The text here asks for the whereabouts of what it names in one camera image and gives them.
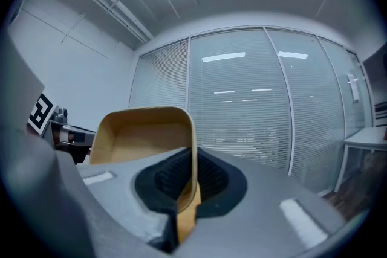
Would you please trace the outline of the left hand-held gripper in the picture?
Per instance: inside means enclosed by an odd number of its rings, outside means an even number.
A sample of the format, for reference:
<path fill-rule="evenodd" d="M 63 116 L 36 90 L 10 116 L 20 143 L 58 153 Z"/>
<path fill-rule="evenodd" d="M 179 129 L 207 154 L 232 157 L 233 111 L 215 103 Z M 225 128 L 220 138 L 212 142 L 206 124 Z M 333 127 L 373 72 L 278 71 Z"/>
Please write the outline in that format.
<path fill-rule="evenodd" d="M 76 164 L 84 162 L 94 138 L 94 132 L 68 124 L 67 110 L 45 93 L 7 32 L 1 33 L 1 129 L 42 137 Z"/>

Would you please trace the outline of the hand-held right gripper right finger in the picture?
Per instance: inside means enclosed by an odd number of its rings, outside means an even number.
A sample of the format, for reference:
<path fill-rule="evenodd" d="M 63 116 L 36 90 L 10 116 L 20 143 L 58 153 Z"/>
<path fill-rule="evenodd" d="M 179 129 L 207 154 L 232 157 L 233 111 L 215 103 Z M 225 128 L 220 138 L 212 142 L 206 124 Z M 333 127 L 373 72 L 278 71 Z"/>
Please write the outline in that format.
<path fill-rule="evenodd" d="M 210 149 L 198 151 L 201 203 L 178 257 L 321 257 L 343 217 L 286 173 Z"/>

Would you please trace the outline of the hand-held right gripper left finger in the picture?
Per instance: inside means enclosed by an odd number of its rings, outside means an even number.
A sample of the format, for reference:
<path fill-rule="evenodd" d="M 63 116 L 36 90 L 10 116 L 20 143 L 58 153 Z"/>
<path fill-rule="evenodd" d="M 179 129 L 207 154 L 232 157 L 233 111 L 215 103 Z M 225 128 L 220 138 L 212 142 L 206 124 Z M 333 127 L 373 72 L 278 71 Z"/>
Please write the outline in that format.
<path fill-rule="evenodd" d="M 179 197 L 190 187 L 189 147 L 77 169 L 98 203 L 124 229 L 159 250 L 171 253 L 176 249 Z"/>

